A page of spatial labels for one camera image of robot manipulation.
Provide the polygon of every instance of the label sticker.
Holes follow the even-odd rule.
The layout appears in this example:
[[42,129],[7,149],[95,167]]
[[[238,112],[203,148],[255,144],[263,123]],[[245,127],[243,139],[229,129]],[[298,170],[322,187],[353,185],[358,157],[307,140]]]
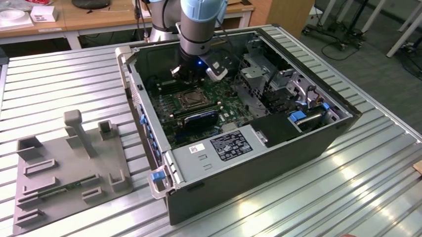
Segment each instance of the label sticker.
[[194,154],[194,153],[197,153],[197,152],[199,152],[199,151],[202,151],[205,149],[206,149],[206,147],[205,147],[203,144],[198,144],[198,145],[190,147],[191,154]]
[[62,31],[62,28],[40,29],[39,32]]
[[241,131],[213,139],[211,144],[222,161],[229,161],[254,150]]

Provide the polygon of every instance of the white box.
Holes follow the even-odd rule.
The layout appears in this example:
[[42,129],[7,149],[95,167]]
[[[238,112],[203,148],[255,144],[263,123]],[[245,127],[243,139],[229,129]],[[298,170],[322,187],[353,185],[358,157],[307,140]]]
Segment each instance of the white box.
[[35,6],[31,11],[34,22],[55,22],[59,12],[55,6]]
[[26,16],[18,21],[0,21],[0,31],[10,31],[20,28],[32,27],[32,20],[30,14],[26,12]]
[[318,24],[318,19],[322,18],[322,11],[318,10],[314,6],[311,8],[311,11],[310,11],[310,15],[309,15],[309,18],[306,19],[306,24],[307,25],[314,25],[317,26]]

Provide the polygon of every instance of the wooden cabinet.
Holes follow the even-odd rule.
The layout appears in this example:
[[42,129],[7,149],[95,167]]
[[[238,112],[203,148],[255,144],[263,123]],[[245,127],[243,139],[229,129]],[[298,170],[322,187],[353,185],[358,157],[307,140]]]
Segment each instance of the wooden cabinet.
[[255,6],[250,26],[277,23],[299,38],[315,0],[250,0]]

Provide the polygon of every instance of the white stand leg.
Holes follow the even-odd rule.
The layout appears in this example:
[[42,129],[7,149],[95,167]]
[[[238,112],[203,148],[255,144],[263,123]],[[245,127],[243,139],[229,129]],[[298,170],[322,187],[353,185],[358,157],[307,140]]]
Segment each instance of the white stand leg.
[[67,38],[67,42],[72,50],[82,49],[78,31],[66,31],[64,37]]
[[409,29],[406,30],[406,32],[404,33],[402,37],[400,38],[400,40],[397,41],[396,45],[393,46],[392,50],[388,53],[388,57],[393,57],[393,55],[396,54],[397,50],[402,47],[405,41],[408,40],[409,36],[412,35],[412,33],[416,31],[416,28],[418,27],[418,25],[422,22],[422,13],[420,14],[420,16],[417,17],[416,21],[413,22],[413,24],[410,25]]
[[409,26],[409,23],[416,19],[416,16],[420,15],[421,9],[422,9],[422,1],[421,1],[420,5],[417,6],[417,8],[414,9],[414,11],[412,12],[410,16],[408,17],[402,27],[398,29],[400,32],[404,32],[404,30]]
[[341,15],[340,15],[338,18],[337,18],[337,22],[342,22],[342,21],[344,21],[345,16],[346,16],[346,14],[348,14],[348,11],[349,11],[349,9],[350,9],[353,3],[354,3],[354,0],[348,0],[346,5],[345,5],[345,7],[344,7],[344,10],[342,10],[342,12],[341,12]]
[[251,21],[251,11],[243,12],[242,18],[241,18],[241,23],[239,23],[239,28],[245,28],[250,26],[250,21]]
[[380,12],[381,12],[381,10],[384,8],[385,2],[386,2],[386,0],[381,0],[380,1],[377,8],[376,8],[374,12],[370,15],[369,21],[366,22],[366,24],[365,24],[365,26],[362,28],[362,32],[364,33],[366,33],[369,31],[370,26],[373,25],[374,20],[376,20],[378,14],[380,14]]
[[329,18],[329,15],[330,15],[330,12],[332,12],[332,10],[333,10],[336,1],[337,1],[337,0],[330,0],[330,2],[329,2],[327,9],[326,9],[325,12],[323,12],[323,15],[322,15],[322,18],[321,18],[321,22],[319,22],[322,26],[325,25],[325,21],[326,21],[327,18]]

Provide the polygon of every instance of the metal table surface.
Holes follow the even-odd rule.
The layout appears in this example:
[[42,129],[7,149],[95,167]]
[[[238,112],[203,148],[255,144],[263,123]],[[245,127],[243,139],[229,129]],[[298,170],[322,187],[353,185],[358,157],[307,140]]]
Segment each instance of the metal table surface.
[[84,128],[119,125],[135,191],[27,236],[421,236],[421,135],[281,29],[263,29],[364,112],[321,157],[171,226],[151,196],[149,163],[119,80],[118,45],[12,58],[2,71],[0,237],[12,235],[16,139],[64,136],[63,111]]

